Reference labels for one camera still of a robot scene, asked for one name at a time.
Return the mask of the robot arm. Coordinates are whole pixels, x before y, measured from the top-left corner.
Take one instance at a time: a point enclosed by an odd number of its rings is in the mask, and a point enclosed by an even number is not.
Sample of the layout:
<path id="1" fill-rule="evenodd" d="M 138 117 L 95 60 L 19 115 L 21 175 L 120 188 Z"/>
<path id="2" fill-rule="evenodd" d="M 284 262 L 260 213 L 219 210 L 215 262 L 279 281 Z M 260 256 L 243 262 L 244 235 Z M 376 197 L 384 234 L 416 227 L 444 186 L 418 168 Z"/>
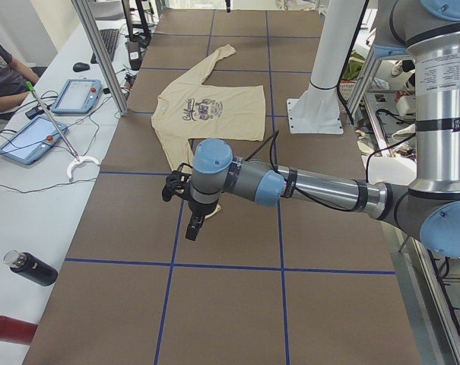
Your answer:
<path id="1" fill-rule="evenodd" d="M 183 197 L 194 240 L 224 192 L 260 205 L 309 199 L 329 208 L 385 221 L 429 250 L 460 257 L 460 1 L 381 1 L 375 52 L 410 55 L 415 63 L 416 176 L 407 186 L 338 176 L 345 150 L 311 148 L 313 173 L 233 155 L 220 139 L 196 148 Z"/>

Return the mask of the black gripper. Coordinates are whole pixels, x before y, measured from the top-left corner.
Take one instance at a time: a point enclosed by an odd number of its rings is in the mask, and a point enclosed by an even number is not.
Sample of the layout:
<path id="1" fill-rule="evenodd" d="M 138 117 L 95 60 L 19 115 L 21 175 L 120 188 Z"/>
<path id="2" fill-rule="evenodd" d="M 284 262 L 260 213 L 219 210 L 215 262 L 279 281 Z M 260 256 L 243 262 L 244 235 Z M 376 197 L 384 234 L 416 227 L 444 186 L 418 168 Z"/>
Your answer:
<path id="1" fill-rule="evenodd" d="M 186 228 L 186 239 L 196 240 L 205 218 L 219 212 L 219 192 L 208 194 L 200 192 L 197 189 L 190 189 L 190 195 L 189 208 L 192 216 Z"/>

